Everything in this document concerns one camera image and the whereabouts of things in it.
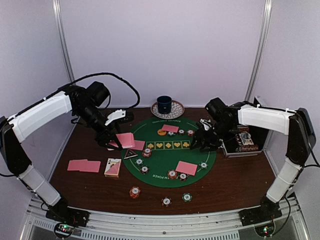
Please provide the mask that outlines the red 5 chip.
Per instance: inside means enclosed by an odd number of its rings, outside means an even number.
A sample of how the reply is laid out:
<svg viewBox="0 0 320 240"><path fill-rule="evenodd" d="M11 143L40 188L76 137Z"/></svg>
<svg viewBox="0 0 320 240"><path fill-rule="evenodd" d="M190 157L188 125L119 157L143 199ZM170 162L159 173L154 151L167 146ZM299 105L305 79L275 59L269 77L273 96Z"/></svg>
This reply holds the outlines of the red 5 chip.
<svg viewBox="0 0 320 240"><path fill-rule="evenodd" d="M192 137L195 134L195 131L192 129L189 129L186 133L189 137Z"/></svg>
<svg viewBox="0 0 320 240"><path fill-rule="evenodd" d="M150 148L145 148L142 152L142 156L144 158L149 158L152 155L152 149Z"/></svg>
<svg viewBox="0 0 320 240"><path fill-rule="evenodd" d="M169 179L174 180L177 178L178 173L175 170L169 170L167 176Z"/></svg>

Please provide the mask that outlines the red backed card deck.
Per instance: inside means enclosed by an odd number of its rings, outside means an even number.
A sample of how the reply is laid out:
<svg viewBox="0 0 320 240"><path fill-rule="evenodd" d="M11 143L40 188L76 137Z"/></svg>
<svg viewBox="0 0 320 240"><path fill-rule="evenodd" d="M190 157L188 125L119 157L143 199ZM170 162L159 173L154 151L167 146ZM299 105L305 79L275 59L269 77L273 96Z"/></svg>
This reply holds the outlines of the red backed card deck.
<svg viewBox="0 0 320 240"><path fill-rule="evenodd" d="M112 140L109 144L107 149L108 150L122 150L122 149L129 149L135 147L135 139L134 134L131 132L127 133L118 133L115 135L116 139L121 144L121 147L117 145L115 140Z"/></svg>

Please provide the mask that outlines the dealt red card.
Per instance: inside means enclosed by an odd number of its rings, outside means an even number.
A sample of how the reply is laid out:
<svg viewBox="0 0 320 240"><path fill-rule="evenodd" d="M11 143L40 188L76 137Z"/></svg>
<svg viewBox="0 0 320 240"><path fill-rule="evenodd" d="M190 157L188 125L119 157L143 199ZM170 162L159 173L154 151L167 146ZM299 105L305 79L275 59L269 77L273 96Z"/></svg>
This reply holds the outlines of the dealt red card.
<svg viewBox="0 0 320 240"><path fill-rule="evenodd" d="M100 166L100 161L85 161L81 164L79 171L86 173L98 173L100 171Z"/></svg>
<svg viewBox="0 0 320 240"><path fill-rule="evenodd" d="M67 171L82 171L86 168L87 163L87 159L70 160Z"/></svg>

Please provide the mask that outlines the orange big blind button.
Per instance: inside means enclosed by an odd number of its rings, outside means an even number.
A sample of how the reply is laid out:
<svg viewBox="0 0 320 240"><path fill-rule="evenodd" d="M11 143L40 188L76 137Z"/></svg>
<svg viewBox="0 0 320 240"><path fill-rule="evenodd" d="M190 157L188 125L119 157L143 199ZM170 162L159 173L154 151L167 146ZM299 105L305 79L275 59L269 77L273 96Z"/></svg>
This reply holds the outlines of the orange big blind button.
<svg viewBox="0 0 320 240"><path fill-rule="evenodd" d="M167 134L167 131L166 131L166 130L159 129L159 130L157 131L157 134L158 134L159 136L165 136L165 135Z"/></svg>

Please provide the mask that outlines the black triangular all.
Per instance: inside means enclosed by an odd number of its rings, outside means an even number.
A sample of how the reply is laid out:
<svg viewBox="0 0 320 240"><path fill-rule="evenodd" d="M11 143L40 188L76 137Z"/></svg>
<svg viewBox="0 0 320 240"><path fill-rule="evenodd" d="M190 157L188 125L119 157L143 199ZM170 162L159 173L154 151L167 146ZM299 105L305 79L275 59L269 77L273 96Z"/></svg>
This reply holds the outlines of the black triangular all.
<svg viewBox="0 0 320 240"><path fill-rule="evenodd" d="M128 149L123 157L124 160L131 159L137 157L138 154L134 152L132 149Z"/></svg>

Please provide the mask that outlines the red card pulled from deck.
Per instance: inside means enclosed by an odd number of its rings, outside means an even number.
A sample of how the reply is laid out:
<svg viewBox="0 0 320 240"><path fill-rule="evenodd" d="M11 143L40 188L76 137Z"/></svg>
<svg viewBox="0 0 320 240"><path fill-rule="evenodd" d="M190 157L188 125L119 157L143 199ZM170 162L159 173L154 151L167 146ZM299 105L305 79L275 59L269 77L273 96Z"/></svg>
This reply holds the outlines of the red card pulled from deck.
<svg viewBox="0 0 320 240"><path fill-rule="evenodd" d="M145 148L145 141L143 140L135 140L134 146L131 147L132 150L142 151Z"/></svg>

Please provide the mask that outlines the red orange chip stack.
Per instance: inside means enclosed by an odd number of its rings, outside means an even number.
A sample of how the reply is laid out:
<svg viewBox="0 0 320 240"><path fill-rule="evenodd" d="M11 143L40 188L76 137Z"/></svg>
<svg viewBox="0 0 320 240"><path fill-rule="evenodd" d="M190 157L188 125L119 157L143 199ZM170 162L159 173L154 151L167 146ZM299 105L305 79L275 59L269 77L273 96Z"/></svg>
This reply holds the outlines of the red orange chip stack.
<svg viewBox="0 0 320 240"><path fill-rule="evenodd" d="M136 199L140 196L141 189L138 186L133 186L129 191L129 196Z"/></svg>

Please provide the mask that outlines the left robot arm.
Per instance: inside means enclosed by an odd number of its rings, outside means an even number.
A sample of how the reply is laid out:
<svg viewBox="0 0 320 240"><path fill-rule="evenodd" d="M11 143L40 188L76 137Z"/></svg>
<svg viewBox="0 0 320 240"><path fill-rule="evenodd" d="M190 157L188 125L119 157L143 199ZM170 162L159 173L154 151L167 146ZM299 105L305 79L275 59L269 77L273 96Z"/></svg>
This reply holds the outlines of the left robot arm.
<svg viewBox="0 0 320 240"><path fill-rule="evenodd" d="M53 207L53 215L61 222L72 218L71 209L63 204L61 194L33 166L21 144L52 120L72 113L96 132L95 141L99 146L121 150L123 146L116 136L119 131L117 123L129 121L130 118L125 109L115 110L108 116L103 115L98 107L109 94L104 84L97 81L87 88L66 86L28 109L10 118L3 116L0 119L0 152L9 172Z"/></svg>

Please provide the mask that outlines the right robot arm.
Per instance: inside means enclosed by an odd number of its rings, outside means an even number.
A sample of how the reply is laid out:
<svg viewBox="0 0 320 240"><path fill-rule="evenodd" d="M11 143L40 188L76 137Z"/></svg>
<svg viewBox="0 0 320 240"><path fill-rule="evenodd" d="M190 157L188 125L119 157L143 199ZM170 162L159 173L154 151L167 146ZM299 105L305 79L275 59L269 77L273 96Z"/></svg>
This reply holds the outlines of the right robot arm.
<svg viewBox="0 0 320 240"><path fill-rule="evenodd" d="M276 212L275 204L293 186L313 154L316 135L308 111L302 107L297 110L265 107L248 101L227 106L218 97L211 99L205 109L214 122L206 119L197 122L198 129L193 135L190 149L216 151L223 137L239 125L267 129L287 136L285 162L262 199L262 206L256 210L259 220L268 220Z"/></svg>

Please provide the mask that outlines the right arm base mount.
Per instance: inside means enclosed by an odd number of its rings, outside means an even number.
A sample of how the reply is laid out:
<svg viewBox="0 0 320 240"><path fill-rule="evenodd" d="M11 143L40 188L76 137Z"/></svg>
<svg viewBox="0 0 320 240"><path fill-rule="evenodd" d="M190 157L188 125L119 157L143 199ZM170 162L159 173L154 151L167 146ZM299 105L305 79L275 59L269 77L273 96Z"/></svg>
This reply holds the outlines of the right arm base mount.
<svg viewBox="0 0 320 240"><path fill-rule="evenodd" d="M255 233L259 237L271 237L276 231L275 219L283 214L280 210L272 213L262 213L260 207L247 208L238 212L243 227L254 226Z"/></svg>

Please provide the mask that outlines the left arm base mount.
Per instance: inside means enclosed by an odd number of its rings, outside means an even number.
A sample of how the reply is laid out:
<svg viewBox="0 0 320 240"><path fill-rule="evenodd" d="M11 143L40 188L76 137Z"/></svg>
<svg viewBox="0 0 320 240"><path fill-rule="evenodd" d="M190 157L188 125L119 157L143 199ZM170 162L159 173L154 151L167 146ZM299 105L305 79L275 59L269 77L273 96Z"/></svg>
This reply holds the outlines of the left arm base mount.
<svg viewBox="0 0 320 240"><path fill-rule="evenodd" d="M85 210L68 208L65 216L59 216L52 210L47 210L45 217L56 221L53 233L60 239L69 238L78 227L86 227L90 213Z"/></svg>

